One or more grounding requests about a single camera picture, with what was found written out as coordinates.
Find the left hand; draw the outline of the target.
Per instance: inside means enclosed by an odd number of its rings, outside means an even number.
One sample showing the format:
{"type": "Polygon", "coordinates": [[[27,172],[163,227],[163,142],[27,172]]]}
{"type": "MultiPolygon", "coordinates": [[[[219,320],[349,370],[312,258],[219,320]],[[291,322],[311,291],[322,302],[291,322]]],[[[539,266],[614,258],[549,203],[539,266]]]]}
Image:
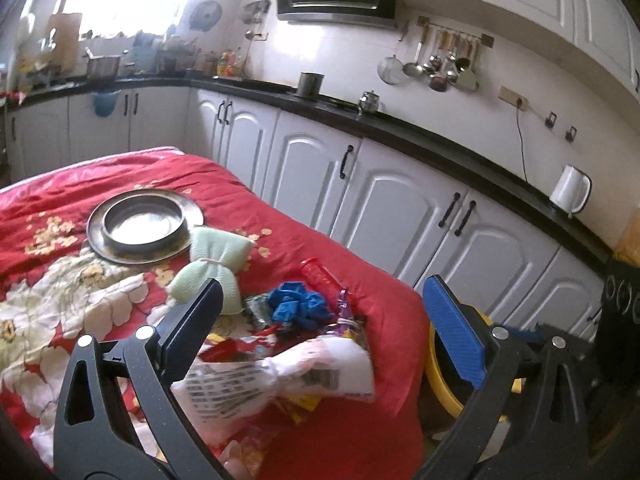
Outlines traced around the left hand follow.
{"type": "Polygon", "coordinates": [[[219,455],[218,460],[235,480],[253,480],[254,477],[245,465],[239,442],[231,441],[219,455]]]}

